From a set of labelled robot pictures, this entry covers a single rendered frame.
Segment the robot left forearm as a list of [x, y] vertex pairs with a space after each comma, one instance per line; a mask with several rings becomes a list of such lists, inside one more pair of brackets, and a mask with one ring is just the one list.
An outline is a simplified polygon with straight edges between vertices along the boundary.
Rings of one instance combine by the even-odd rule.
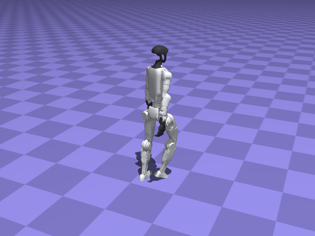
[[145, 87], [145, 101], [146, 100], [148, 101], [148, 104], [150, 104], [152, 102], [151, 98], [149, 97], [149, 91]]

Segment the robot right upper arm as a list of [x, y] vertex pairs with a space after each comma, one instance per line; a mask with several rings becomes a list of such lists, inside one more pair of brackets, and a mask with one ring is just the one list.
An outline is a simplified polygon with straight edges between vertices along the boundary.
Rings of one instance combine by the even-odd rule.
[[162, 79], [162, 93], [161, 93], [161, 97], [163, 99], [164, 96], [168, 94], [168, 91], [170, 89], [170, 82], [171, 82], [171, 79], [172, 79], [172, 74], [169, 71], [162, 70], [161, 79]]

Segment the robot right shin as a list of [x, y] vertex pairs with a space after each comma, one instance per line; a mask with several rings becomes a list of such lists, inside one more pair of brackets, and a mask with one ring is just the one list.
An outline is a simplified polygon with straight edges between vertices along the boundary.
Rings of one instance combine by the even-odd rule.
[[170, 162], [170, 160], [173, 157], [173, 154], [175, 152], [176, 149], [176, 144], [174, 142], [171, 142], [167, 148], [163, 149], [163, 153], [162, 153], [162, 162], [161, 162], [161, 166], [160, 166], [160, 170], [161, 173], [165, 173], [165, 169], [168, 165], [168, 163]]

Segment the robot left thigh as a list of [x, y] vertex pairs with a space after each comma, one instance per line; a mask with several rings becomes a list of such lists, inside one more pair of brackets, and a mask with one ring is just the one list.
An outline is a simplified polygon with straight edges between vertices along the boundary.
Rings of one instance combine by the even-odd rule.
[[156, 121], [148, 117], [148, 109], [142, 112], [142, 118], [145, 120], [145, 141], [143, 143], [144, 150], [150, 150], [152, 148], [152, 141], [155, 131]]

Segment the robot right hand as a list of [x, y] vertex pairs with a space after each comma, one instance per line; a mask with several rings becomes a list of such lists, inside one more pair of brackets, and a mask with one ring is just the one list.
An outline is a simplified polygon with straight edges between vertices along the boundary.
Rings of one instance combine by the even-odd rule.
[[163, 120], [162, 117], [160, 117], [159, 118], [160, 126], [158, 128], [158, 133], [156, 135], [154, 135], [156, 137], [160, 137], [160, 136], [162, 136], [164, 134], [166, 122], [162, 122], [162, 120]]

